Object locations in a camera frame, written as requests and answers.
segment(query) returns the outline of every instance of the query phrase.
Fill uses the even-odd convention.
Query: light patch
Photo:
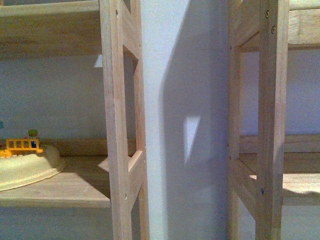
[[[187,116],[183,124],[184,135],[184,164],[190,160],[191,152],[195,143],[200,116]]]
[[[95,68],[102,68],[102,55],[101,54],[96,59],[94,67]]]

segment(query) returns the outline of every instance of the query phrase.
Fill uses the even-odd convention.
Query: wooden upright post
[[[144,97],[144,73],[142,58],[142,25],[141,25],[141,5],[140,0],[131,0],[131,15],[138,30],[138,43],[140,59],[135,60],[134,66],[134,108],[135,108],[135,129],[136,129],[136,149],[144,153],[144,164],[142,174],[143,182],[139,191],[140,208],[140,232],[141,240],[150,239],[149,229],[149,204],[148,204],[148,180],[146,162],[146,125],[145,125],[145,97]]]
[[[100,0],[99,8],[113,238],[132,240],[122,1]]]
[[[239,197],[233,187],[233,175],[230,172],[231,161],[239,158],[240,149],[240,97],[241,97],[241,53],[234,39],[234,12],[240,0],[229,0],[229,115],[228,115],[228,240],[239,239]]]
[[[280,240],[289,0],[260,1],[256,240]]]
[[[141,239],[149,240],[146,129],[140,0],[100,0],[103,79],[113,238],[132,240],[131,210],[139,197]],[[128,161],[124,51],[133,59],[136,153]]]

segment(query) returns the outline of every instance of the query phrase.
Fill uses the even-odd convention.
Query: toy
[[[39,139],[7,139],[6,149],[0,150],[0,157],[11,157],[12,155],[20,155],[27,151],[36,151],[37,153],[43,153],[44,150],[40,148]]]
[[[37,137],[38,136],[38,131],[36,130],[36,129],[31,129],[31,130],[29,130],[28,131],[28,139],[39,139],[39,137]],[[37,144],[36,144],[36,141],[32,141],[31,142],[31,147],[32,148],[36,148],[37,147]]]

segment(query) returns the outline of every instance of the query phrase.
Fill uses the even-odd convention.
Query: wooden shelf frame
[[[289,1],[290,49],[320,47],[320,2]],[[257,52],[260,45],[260,1],[244,0],[233,12],[233,34],[241,52]]]
[[[0,59],[102,54],[113,237],[132,239],[131,210],[138,198],[141,239],[148,240],[141,5],[140,0],[129,2],[130,11],[123,0],[0,6]],[[124,54],[130,55],[134,68],[136,151],[129,160]],[[100,199],[92,199],[94,206],[110,206],[108,197],[97,194]],[[67,199],[66,195],[59,200],[61,207],[69,206]],[[46,206],[45,200],[36,205]]]
[[[255,219],[255,239],[280,240],[282,205],[320,205],[319,135],[285,138],[288,49],[320,46],[320,1],[229,0],[228,7],[228,239],[240,236],[240,198]],[[241,137],[241,54],[253,51],[258,136]]]

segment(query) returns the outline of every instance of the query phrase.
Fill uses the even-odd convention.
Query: white wall
[[[141,7],[151,239],[226,239],[227,1],[142,0]],[[0,134],[105,136],[96,57],[0,62]],[[109,239],[110,226],[101,225],[108,214],[0,208],[0,238]]]
[[[294,50],[288,54],[287,134],[320,133],[320,50]],[[259,54],[244,56],[242,133],[258,133]],[[255,221],[242,205],[241,239],[255,239]],[[318,240],[320,207],[284,206],[283,240]]]
[[[227,1],[142,0],[152,240],[226,239]]]

